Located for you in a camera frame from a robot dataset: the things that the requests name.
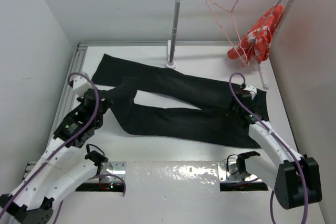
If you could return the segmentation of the black trousers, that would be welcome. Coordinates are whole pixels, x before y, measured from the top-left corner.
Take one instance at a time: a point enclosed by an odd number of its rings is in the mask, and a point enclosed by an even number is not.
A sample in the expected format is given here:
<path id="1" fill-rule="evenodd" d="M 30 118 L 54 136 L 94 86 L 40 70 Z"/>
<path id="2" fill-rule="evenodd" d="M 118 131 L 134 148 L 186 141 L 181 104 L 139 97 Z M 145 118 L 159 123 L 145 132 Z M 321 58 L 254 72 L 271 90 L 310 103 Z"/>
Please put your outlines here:
<path id="1" fill-rule="evenodd" d="M 172 69 L 104 55 L 92 81 L 105 86 L 100 96 L 121 128 L 132 135 L 164 136 L 235 148 L 258 149 L 248 135 L 246 111 L 234 104 L 243 86 L 182 74 Z M 138 91 L 159 94 L 188 108 L 158 108 L 135 103 Z"/>

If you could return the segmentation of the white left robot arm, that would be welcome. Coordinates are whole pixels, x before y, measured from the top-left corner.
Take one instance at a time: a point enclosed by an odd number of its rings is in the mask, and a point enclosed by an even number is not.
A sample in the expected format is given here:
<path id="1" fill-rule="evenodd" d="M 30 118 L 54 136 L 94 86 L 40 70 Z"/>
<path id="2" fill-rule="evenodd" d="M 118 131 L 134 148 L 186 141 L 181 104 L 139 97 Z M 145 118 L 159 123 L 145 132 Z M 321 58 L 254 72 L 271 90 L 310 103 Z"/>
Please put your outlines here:
<path id="1" fill-rule="evenodd" d="M 31 172 L 11 193 L 1 195 L 2 215 L 7 212 L 19 223 L 47 223 L 57 202 L 97 174 L 107 160 L 97 151 L 89 152 L 65 175 L 61 172 L 102 127 L 107 106 L 101 94 L 96 88 L 88 89 L 78 98 L 80 104 L 64 117 Z"/>

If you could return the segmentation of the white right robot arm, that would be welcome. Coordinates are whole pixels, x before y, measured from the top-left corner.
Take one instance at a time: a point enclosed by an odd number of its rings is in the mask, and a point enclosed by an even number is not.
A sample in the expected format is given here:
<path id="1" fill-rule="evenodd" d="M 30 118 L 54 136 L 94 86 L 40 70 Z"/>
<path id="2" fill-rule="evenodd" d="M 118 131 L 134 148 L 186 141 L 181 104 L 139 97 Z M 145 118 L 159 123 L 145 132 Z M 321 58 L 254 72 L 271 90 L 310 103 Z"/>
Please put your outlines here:
<path id="1" fill-rule="evenodd" d="M 319 165 L 312 157 L 294 151 L 272 129 L 268 121 L 252 112 L 256 95 L 247 89 L 233 95 L 232 112 L 248 135 L 269 156 L 265 160 L 260 153 L 241 153 L 236 159 L 237 171 L 242 175 L 253 174 L 275 193 L 284 209 L 322 200 Z"/>

